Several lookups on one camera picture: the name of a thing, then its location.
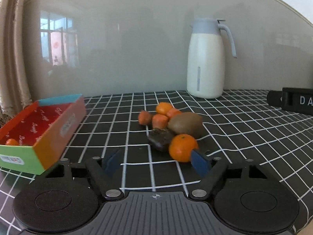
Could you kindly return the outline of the small orange tangerine back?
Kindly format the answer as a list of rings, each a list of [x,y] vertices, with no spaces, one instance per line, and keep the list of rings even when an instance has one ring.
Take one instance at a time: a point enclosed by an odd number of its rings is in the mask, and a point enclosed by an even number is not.
[[[156,106],[156,113],[161,115],[167,115],[168,111],[170,111],[173,108],[172,104],[169,102],[160,102]]]

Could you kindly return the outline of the white thermos jug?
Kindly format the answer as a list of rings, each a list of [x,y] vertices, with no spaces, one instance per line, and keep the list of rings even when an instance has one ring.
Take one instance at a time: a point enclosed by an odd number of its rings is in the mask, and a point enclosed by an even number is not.
[[[226,55],[221,31],[229,39],[231,54],[237,58],[235,42],[224,19],[196,18],[192,24],[187,61],[187,92],[198,98],[222,95]]]

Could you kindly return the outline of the carrot piece right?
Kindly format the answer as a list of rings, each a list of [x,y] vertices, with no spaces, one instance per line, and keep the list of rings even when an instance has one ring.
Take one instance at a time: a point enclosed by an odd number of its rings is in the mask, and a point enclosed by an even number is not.
[[[171,119],[172,117],[181,114],[181,111],[176,108],[171,108],[167,113],[166,116]]]

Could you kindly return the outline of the beige curtain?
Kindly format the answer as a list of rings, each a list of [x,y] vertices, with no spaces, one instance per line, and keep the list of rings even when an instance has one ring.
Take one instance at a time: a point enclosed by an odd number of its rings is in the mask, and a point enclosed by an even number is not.
[[[25,0],[1,0],[1,116],[13,118],[32,104],[22,47]]]

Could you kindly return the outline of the colourful cardboard box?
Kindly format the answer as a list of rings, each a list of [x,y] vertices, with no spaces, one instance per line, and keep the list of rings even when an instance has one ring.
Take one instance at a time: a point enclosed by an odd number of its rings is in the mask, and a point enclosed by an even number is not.
[[[82,94],[35,101],[1,127],[1,167],[42,174],[62,156],[85,115]],[[5,145],[9,138],[19,145]]]

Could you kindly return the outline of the carrot piece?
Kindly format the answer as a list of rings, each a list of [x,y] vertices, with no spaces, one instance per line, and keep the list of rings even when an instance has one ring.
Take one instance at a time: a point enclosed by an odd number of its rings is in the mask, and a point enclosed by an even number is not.
[[[153,115],[146,110],[142,110],[138,115],[138,122],[140,125],[148,126],[152,123]]]
[[[166,116],[171,119],[172,117],[181,114],[181,111],[176,108],[171,108],[167,113]]]
[[[169,118],[166,115],[156,114],[152,117],[152,128],[165,129],[168,125]]]

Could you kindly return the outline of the large orange tangerine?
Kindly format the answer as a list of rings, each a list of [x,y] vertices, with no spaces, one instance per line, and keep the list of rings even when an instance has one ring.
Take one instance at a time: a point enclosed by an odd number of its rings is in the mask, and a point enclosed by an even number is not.
[[[18,146],[19,143],[17,140],[13,139],[13,138],[9,138],[6,142],[5,145],[9,145],[9,146]]]
[[[169,155],[177,162],[190,162],[192,150],[198,148],[194,137],[188,134],[179,134],[169,144]]]

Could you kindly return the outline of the carrot piece left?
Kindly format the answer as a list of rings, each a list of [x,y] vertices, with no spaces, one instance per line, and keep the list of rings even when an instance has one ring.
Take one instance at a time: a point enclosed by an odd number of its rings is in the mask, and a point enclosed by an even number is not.
[[[140,125],[148,126],[152,123],[153,115],[146,110],[142,110],[138,115],[138,122]]]

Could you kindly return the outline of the dark passion fruit right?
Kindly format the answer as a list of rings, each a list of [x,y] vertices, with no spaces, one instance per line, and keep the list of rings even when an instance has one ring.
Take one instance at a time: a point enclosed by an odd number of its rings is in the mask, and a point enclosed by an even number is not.
[[[152,147],[152,149],[159,152],[168,151],[170,142],[173,138],[174,133],[167,128],[155,128],[151,130],[147,136],[149,145]]]

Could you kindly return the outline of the carrot piece middle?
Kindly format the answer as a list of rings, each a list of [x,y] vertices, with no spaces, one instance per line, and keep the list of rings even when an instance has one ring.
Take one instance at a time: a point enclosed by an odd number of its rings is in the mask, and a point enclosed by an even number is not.
[[[165,129],[168,125],[169,118],[166,115],[156,114],[152,117],[152,128]]]

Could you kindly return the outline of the black white checked tablecloth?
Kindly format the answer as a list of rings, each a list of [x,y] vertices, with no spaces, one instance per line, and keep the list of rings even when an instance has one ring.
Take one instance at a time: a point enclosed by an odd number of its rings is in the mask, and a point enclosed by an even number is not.
[[[266,102],[265,90],[207,100],[185,91],[84,99],[86,116],[41,177],[1,168],[1,234],[300,234],[312,224],[312,116]],[[199,150],[228,168],[208,199],[201,177],[149,145],[142,110],[169,102],[203,118]],[[91,188],[85,161],[121,149],[123,199]]]

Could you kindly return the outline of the brown kiwi fruit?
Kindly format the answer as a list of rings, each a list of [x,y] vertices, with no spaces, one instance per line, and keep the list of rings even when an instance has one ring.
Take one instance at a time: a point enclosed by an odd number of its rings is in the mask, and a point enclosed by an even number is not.
[[[182,112],[168,122],[168,129],[176,134],[188,134],[200,138],[203,134],[203,118],[194,112]]]

